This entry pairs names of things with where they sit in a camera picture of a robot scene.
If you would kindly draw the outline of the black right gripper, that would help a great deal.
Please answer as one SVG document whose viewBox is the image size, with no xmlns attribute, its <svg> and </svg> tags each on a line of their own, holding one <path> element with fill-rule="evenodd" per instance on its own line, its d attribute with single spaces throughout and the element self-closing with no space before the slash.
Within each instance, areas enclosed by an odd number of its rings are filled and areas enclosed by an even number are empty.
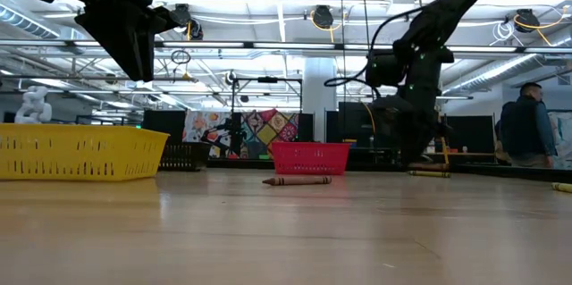
<svg viewBox="0 0 572 285">
<path fill-rule="evenodd" d="M 447 125 L 441 122 L 434 106 L 441 94 L 442 64 L 453 62 L 454 54 L 446 46 L 417 50 L 408 63 L 405 84 L 398 89 L 398 95 L 373 101 L 381 132 L 404 151 L 404 164 L 417 162 L 431 140 L 447 136 Z"/>
</svg>

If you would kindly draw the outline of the dark cabinet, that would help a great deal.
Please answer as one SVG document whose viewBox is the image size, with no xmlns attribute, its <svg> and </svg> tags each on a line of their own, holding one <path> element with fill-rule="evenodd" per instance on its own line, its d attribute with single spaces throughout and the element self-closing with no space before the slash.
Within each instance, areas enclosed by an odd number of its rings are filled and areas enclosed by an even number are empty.
<svg viewBox="0 0 572 285">
<path fill-rule="evenodd" d="M 374 117 L 362 102 L 339 102 L 336 111 L 325 112 L 325 141 L 348 143 L 356 153 L 372 154 L 377 150 Z"/>
</svg>

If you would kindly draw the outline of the black panel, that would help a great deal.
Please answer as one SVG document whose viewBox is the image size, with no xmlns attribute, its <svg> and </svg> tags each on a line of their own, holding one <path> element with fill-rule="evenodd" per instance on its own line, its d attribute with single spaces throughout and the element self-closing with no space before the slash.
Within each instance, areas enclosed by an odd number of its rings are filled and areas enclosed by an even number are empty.
<svg viewBox="0 0 572 285">
<path fill-rule="evenodd" d="M 143 113 L 141 127 L 146 130 L 169 134 L 168 144 L 181 143 L 183 140 L 185 115 L 184 111 L 146 110 Z"/>
</svg>

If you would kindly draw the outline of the grey horizontal pipe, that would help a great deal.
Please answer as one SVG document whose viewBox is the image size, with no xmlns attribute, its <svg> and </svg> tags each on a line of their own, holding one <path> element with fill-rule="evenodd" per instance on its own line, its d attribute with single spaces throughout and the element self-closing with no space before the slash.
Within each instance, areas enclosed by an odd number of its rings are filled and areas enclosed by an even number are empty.
<svg viewBox="0 0 572 285">
<path fill-rule="evenodd" d="M 103 80 L 103 81 L 120 81 L 120 80 L 132 80 L 128 77 L 110 77 L 110 76 L 88 76 L 88 77 L 78 77 L 78 76 L 33 76 L 33 75 L 3 75 L 0 74 L 1 79 L 10 79 L 10 80 Z M 150 81 L 190 81 L 190 82 L 198 82 L 199 79 L 195 77 L 180 77 L 180 78 L 172 78 L 172 77 L 164 77 L 164 78 L 154 78 Z"/>
</svg>

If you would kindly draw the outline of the white column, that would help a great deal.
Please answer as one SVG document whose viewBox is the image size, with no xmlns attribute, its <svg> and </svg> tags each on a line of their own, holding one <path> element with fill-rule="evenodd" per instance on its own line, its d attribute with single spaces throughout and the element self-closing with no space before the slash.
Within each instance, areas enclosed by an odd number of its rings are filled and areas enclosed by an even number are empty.
<svg viewBox="0 0 572 285">
<path fill-rule="evenodd" d="M 303 112 L 314 115 L 314 141 L 325 142 L 326 112 L 336 108 L 336 90 L 324 83 L 336 76 L 333 58 L 307 58 L 303 71 Z"/>
</svg>

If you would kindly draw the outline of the red plastic basket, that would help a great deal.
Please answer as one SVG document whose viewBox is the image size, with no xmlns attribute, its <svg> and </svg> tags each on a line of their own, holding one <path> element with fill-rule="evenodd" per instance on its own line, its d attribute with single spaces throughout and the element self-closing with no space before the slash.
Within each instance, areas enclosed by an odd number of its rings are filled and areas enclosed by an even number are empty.
<svg viewBox="0 0 572 285">
<path fill-rule="evenodd" d="M 342 175 L 350 144 L 273 142 L 274 169 L 279 174 Z"/>
</svg>

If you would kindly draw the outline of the person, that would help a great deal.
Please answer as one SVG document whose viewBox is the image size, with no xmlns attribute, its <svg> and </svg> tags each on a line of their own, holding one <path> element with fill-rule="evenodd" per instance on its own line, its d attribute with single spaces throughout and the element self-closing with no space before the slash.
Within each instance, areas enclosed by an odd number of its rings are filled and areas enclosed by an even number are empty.
<svg viewBox="0 0 572 285">
<path fill-rule="evenodd" d="M 518 98 L 502 107 L 499 133 L 502 150 L 512 166 L 554 167 L 557 149 L 541 85 L 527 82 Z"/>
</svg>

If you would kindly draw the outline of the long light bar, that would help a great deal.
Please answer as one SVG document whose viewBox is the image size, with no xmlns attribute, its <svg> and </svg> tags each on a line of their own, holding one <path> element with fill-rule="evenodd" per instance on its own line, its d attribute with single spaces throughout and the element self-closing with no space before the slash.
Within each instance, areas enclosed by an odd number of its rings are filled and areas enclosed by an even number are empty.
<svg viewBox="0 0 572 285">
<path fill-rule="evenodd" d="M 0 46 L 100 47 L 93 40 L 26 40 L 0 39 Z M 320 44 L 282 42 L 222 42 L 222 41 L 156 41 L 157 48 L 218 48 L 274 50 L 349 50 L 366 51 L 367 44 Z M 454 53 L 491 54 L 572 54 L 570 46 L 450 46 Z"/>
</svg>

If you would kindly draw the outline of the white robot figure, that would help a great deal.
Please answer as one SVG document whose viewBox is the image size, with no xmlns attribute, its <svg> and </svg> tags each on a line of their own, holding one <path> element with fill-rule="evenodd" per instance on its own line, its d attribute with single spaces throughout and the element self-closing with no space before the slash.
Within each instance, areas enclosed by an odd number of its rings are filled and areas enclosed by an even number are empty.
<svg viewBox="0 0 572 285">
<path fill-rule="evenodd" d="M 30 86 L 22 95 L 22 105 L 15 114 L 15 123 L 46 123 L 52 119 L 52 106 L 46 102 L 48 88 Z"/>
</svg>

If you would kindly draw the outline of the brown crayon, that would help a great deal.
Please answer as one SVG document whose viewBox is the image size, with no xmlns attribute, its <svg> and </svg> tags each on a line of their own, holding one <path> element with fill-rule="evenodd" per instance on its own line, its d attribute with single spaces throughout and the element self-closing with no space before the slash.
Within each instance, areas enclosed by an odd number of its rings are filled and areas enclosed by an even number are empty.
<svg viewBox="0 0 572 285">
<path fill-rule="evenodd" d="M 331 176 L 280 176 L 262 181 L 269 186 L 290 186 L 290 185 L 323 185 L 331 184 Z"/>
</svg>

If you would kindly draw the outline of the yellow plastic basket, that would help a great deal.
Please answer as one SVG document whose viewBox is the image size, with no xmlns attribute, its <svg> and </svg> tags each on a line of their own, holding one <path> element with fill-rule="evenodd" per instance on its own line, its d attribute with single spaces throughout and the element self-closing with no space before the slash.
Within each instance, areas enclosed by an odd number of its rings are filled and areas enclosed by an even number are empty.
<svg viewBox="0 0 572 285">
<path fill-rule="evenodd" d="M 0 180 L 152 177 L 168 138 L 129 126 L 0 123 Z"/>
</svg>

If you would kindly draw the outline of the black plastic basket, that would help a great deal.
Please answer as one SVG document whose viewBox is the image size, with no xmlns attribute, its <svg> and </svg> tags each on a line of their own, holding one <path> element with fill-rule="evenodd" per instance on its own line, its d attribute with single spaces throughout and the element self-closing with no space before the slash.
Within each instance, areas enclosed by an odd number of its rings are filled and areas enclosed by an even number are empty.
<svg viewBox="0 0 572 285">
<path fill-rule="evenodd" d="M 159 164 L 160 171 L 199 172 L 207 167 L 211 146 L 203 142 L 168 143 Z"/>
</svg>

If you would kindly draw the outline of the colourful patchwork cloth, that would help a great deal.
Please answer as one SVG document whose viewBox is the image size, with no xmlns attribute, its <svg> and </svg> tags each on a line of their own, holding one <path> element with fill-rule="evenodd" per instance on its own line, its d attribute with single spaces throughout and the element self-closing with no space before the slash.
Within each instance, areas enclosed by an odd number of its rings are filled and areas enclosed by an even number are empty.
<svg viewBox="0 0 572 285">
<path fill-rule="evenodd" d="M 274 142 L 298 137 L 299 114 L 277 109 L 246 113 L 188 111 L 182 140 L 210 146 L 211 158 L 271 159 Z"/>
</svg>

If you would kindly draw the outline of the silver ceiling duct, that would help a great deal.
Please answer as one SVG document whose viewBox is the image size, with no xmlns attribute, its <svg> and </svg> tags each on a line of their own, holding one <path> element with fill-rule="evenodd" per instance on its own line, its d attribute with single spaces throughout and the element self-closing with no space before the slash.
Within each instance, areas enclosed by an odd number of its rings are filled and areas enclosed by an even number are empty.
<svg viewBox="0 0 572 285">
<path fill-rule="evenodd" d="M 518 71 L 520 66 L 527 64 L 542 65 L 542 54 L 523 54 L 508 60 L 489 63 L 476 71 L 469 73 L 467 79 L 460 79 L 451 83 L 442 93 L 447 95 L 459 94 L 460 92 L 475 91 L 480 88 L 494 85 L 506 74 Z"/>
<path fill-rule="evenodd" d="M 5 4 L 0 4 L 0 21 L 43 39 L 54 39 L 60 36 L 57 31 L 32 20 Z"/>
</svg>

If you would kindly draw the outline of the black stand frame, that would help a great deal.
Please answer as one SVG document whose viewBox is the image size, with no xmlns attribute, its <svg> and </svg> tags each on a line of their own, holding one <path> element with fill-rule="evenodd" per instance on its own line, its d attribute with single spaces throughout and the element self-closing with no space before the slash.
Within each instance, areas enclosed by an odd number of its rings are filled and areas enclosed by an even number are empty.
<svg viewBox="0 0 572 285">
<path fill-rule="evenodd" d="M 302 96 L 302 94 L 303 94 L 303 80 L 302 79 L 277 78 L 277 77 L 272 77 L 272 76 L 262 76 L 262 77 L 256 77 L 256 78 L 244 78 L 244 77 L 236 76 L 235 80 L 238 81 L 238 84 L 234 87 L 231 87 L 231 128 L 229 129 L 229 133 L 231 136 L 230 150 L 236 156 L 240 156 L 240 146 L 241 146 L 243 137 L 242 137 L 242 133 L 241 133 L 240 120 L 236 120 L 234 117 L 236 97 L 239 94 L 239 92 L 242 89 L 244 89 L 253 80 L 258 82 L 258 83 L 265 83 L 265 84 L 276 84 L 279 82 L 284 82 L 298 96 L 298 98 L 299 98 L 299 113 L 302 113 L 302 111 L 303 111 L 303 96 Z"/>
</svg>

